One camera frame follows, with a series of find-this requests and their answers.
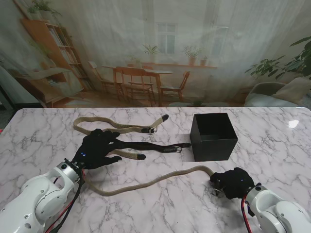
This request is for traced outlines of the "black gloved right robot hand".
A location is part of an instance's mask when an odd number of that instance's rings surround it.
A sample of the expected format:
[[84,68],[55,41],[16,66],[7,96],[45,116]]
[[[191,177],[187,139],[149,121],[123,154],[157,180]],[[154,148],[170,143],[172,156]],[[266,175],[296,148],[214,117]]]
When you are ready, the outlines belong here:
[[210,177],[210,181],[216,185],[217,189],[223,191],[229,200],[235,198],[242,199],[255,187],[250,175],[239,167],[223,173],[215,172]]

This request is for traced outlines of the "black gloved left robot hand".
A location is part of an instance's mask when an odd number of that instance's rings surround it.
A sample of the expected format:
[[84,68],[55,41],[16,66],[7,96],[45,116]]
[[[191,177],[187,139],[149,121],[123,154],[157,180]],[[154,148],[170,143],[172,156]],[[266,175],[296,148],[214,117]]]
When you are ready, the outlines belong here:
[[95,129],[83,138],[82,144],[77,150],[72,162],[83,164],[84,169],[97,169],[102,166],[116,163],[120,156],[107,157],[117,146],[113,141],[120,135],[118,132],[102,131]]

